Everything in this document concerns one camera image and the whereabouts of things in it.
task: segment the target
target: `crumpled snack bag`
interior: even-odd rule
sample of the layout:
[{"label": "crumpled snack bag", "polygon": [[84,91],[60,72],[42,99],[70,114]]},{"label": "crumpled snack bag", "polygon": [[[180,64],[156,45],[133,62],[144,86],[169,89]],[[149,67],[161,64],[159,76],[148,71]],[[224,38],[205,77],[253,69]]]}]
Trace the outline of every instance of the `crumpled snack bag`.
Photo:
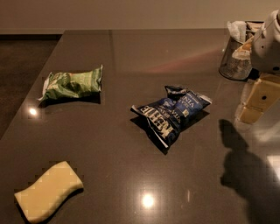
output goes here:
[{"label": "crumpled snack bag", "polygon": [[153,133],[165,148],[178,138],[181,130],[212,100],[185,87],[165,86],[167,98],[144,106],[131,107],[131,111],[147,118]]},{"label": "crumpled snack bag", "polygon": [[102,90],[102,66],[86,73],[50,73],[39,99],[81,98]]}]

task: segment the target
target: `green chip bag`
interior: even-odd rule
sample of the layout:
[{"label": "green chip bag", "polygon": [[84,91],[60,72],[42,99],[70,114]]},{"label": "green chip bag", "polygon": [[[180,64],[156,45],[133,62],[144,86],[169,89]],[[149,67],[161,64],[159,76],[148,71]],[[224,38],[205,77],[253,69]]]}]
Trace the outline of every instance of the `green chip bag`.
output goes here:
[{"label": "green chip bag", "polygon": [[86,73],[50,73],[39,99],[81,98],[102,90],[102,66]]}]

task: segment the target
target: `table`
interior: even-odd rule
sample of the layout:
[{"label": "table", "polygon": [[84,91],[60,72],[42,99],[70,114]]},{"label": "table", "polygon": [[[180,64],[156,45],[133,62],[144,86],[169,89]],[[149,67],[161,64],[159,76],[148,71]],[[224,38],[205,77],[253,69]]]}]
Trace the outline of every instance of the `table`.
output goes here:
[{"label": "table", "polygon": [[[65,160],[85,189],[48,223],[274,221],[280,199],[267,156],[280,153],[280,105],[252,126],[235,122],[245,83],[218,72],[227,43],[223,29],[65,31],[0,142],[0,222],[24,223],[14,192]],[[39,108],[50,72],[100,65],[100,103]],[[166,97],[165,85],[213,99],[166,155],[130,111]],[[146,193],[154,198],[150,208],[142,203]]]}]

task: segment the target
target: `yellow sponge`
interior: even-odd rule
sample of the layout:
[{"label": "yellow sponge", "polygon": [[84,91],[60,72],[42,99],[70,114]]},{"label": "yellow sponge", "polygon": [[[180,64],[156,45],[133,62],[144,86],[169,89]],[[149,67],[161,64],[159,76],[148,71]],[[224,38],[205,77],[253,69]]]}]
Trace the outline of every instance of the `yellow sponge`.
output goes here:
[{"label": "yellow sponge", "polygon": [[46,171],[33,185],[15,193],[26,219],[38,223],[49,218],[65,198],[83,184],[68,162],[60,162]]}]

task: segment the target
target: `snack wrapper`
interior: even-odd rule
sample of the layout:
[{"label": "snack wrapper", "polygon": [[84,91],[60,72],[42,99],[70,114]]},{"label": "snack wrapper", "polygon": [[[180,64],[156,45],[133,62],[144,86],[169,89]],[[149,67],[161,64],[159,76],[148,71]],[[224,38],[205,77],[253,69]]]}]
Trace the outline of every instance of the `snack wrapper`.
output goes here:
[{"label": "snack wrapper", "polygon": [[39,99],[81,98],[102,90],[102,66],[85,73],[50,73]]},{"label": "snack wrapper", "polygon": [[147,118],[150,128],[165,148],[178,138],[181,130],[212,100],[185,87],[165,86],[167,98],[144,106],[131,107],[131,111]]}]

